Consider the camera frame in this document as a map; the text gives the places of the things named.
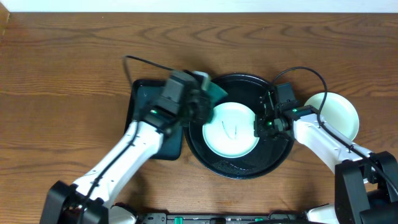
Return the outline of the green yellow sponge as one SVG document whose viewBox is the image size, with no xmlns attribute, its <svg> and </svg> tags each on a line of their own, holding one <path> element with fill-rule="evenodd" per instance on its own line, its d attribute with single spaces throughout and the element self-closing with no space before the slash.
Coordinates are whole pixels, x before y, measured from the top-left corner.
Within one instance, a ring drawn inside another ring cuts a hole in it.
<svg viewBox="0 0 398 224">
<path fill-rule="evenodd" d="M 205 72 L 193 71 L 193 76 L 200 82 L 201 89 L 209 97 L 212 105 L 217 104 L 220 100 L 228 95 L 222 87 L 211 81 L 209 74 Z"/>
</svg>

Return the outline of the mint plate with curved mark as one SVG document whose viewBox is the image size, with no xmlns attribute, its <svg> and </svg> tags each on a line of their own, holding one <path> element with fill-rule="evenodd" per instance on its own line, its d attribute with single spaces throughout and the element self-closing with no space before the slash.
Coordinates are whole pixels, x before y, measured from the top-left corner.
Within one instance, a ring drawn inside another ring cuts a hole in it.
<svg viewBox="0 0 398 224">
<path fill-rule="evenodd" d="M 221 157 L 243 157 L 259 142 L 254 135 L 254 118 L 254 112 L 241 103 L 222 103 L 213 108 L 211 122 L 203 125 L 203 139 Z"/>
</svg>

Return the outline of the mint plate with straight mark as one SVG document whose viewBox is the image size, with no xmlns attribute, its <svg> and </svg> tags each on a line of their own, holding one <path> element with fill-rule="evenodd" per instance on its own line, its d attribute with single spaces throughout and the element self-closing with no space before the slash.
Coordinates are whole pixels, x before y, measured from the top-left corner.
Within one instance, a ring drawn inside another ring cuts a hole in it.
<svg viewBox="0 0 398 224">
<path fill-rule="evenodd" d="M 346 98 L 336 93 L 327 93 L 321 115 L 346 138 L 351 141 L 355 139 L 359 131 L 359 116 Z"/>
</svg>

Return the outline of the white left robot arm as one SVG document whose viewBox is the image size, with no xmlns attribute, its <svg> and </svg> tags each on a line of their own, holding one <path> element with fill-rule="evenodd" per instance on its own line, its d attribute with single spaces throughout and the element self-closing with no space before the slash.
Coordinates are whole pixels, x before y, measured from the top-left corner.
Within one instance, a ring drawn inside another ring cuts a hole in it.
<svg viewBox="0 0 398 224">
<path fill-rule="evenodd" d="M 167 90 L 147 102 L 121 140 L 71 185 L 56 182 L 48 191 L 41 223 L 136 223 L 137 216 L 115 205 L 120 191 L 184 124 L 205 124 L 224 94 L 211 90 Z"/>
</svg>

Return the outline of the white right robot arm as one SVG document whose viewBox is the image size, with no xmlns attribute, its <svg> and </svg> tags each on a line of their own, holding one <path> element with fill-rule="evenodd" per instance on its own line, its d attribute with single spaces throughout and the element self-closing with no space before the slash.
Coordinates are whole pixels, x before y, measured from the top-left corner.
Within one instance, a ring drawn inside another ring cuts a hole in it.
<svg viewBox="0 0 398 224">
<path fill-rule="evenodd" d="M 306 223 L 397 223 L 397 160 L 354 143 L 322 115 L 330 99 L 300 106 L 289 90 L 260 97 L 265 112 L 254 120 L 256 136 L 286 137 L 317 155 L 335 175 L 335 201 L 305 213 Z"/>
</svg>

